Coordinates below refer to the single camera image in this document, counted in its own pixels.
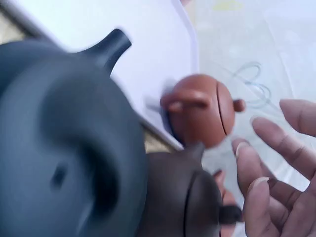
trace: wooden surface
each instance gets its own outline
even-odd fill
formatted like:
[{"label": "wooden surface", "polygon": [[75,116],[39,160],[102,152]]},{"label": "wooden surface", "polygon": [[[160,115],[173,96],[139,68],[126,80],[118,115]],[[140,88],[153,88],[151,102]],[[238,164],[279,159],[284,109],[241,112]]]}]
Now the wooden surface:
[{"label": "wooden surface", "polygon": [[[0,11],[0,44],[21,40],[25,35],[12,21]],[[157,136],[144,128],[146,152],[170,151],[171,148]]]}]

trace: hand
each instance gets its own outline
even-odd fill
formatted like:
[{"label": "hand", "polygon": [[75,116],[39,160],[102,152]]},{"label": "hand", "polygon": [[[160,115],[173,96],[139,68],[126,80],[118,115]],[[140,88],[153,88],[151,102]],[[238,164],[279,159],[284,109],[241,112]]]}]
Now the hand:
[{"label": "hand", "polygon": [[[298,132],[316,136],[316,104],[281,100],[285,119]],[[248,237],[316,236],[316,153],[265,119],[252,122],[255,133],[310,180],[301,192],[281,182],[241,138],[233,141],[238,184],[245,197],[243,218]]]}]

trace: teapot handle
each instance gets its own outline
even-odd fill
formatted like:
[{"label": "teapot handle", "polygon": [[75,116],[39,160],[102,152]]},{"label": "teapot handle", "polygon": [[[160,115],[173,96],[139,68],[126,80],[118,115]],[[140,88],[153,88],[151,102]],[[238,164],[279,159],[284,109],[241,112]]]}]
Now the teapot handle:
[{"label": "teapot handle", "polygon": [[209,96],[193,89],[180,89],[163,95],[160,105],[169,112],[180,113],[184,106],[208,107],[211,104]]}]

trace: black teapot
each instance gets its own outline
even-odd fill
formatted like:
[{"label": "black teapot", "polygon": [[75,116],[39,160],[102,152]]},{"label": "black teapot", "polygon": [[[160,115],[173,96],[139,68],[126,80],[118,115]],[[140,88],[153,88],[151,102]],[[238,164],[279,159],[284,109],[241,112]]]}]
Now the black teapot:
[{"label": "black teapot", "polygon": [[0,45],[0,236],[135,236],[147,190],[138,117],[110,79],[119,29],[75,54]]}]

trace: brown teapot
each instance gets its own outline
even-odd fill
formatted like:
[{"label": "brown teapot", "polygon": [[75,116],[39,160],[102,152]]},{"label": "brown teapot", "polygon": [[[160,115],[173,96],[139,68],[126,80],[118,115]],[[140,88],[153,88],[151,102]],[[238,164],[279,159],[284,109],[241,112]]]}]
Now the brown teapot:
[{"label": "brown teapot", "polygon": [[179,81],[160,104],[183,145],[202,141],[207,148],[219,145],[233,129],[235,112],[245,110],[244,100],[233,100],[224,84],[203,74]]},{"label": "brown teapot", "polygon": [[222,224],[231,225],[226,233],[232,234],[241,210],[234,200],[223,205],[225,175],[217,172],[214,178],[203,170],[204,149],[198,143],[148,155],[148,192],[138,237],[217,237]]}]

